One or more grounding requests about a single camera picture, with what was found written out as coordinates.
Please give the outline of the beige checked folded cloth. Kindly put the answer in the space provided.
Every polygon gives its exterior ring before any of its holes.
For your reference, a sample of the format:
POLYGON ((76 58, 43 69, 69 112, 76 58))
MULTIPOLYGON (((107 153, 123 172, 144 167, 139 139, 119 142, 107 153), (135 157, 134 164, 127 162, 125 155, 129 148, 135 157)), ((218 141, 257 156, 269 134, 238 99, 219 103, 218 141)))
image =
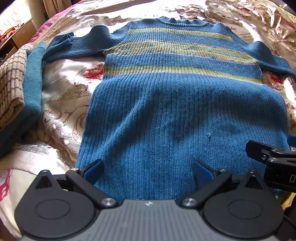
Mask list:
POLYGON ((31 44, 23 45, 1 65, 1 131, 20 113, 25 105, 23 80, 31 44))

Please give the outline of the beige curtain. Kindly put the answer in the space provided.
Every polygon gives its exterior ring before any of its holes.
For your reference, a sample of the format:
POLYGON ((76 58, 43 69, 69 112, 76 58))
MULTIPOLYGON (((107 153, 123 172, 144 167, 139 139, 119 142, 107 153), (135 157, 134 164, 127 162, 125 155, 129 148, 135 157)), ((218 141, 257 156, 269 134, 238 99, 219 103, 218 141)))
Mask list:
POLYGON ((71 0, 43 0, 43 3, 49 18, 72 5, 71 0))

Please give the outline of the blue striped knit sweater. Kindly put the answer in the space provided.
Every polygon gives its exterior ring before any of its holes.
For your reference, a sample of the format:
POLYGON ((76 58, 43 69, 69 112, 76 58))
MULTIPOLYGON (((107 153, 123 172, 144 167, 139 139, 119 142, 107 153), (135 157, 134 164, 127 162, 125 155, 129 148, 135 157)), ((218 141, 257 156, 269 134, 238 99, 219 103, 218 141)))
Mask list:
POLYGON ((245 152, 250 140, 288 150, 285 102, 262 72, 295 72, 262 42, 248 44, 221 23, 161 17, 56 36, 43 61, 101 54, 103 80, 76 165, 101 159, 95 186, 115 199, 186 196, 196 189, 196 161, 262 174, 245 152))

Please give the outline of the teal folded garment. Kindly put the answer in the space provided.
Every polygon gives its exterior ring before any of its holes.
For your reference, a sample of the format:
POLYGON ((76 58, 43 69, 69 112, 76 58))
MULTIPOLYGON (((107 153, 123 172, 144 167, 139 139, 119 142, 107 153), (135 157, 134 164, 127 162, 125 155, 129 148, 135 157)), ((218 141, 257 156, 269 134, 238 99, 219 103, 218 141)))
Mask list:
POLYGON ((42 111, 42 58, 46 52, 46 43, 33 46, 27 56, 25 78, 23 80, 25 105, 17 117, 1 131, 1 156, 6 155, 39 119, 42 111))

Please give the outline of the wooden side cabinet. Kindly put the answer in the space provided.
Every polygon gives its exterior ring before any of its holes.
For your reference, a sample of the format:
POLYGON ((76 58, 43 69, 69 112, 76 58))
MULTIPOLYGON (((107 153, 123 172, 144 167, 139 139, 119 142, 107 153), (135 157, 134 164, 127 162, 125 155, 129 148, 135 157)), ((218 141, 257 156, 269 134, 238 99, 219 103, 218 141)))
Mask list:
POLYGON ((1 65, 7 61, 22 45, 27 44, 37 30, 30 19, 1 42, 1 65))

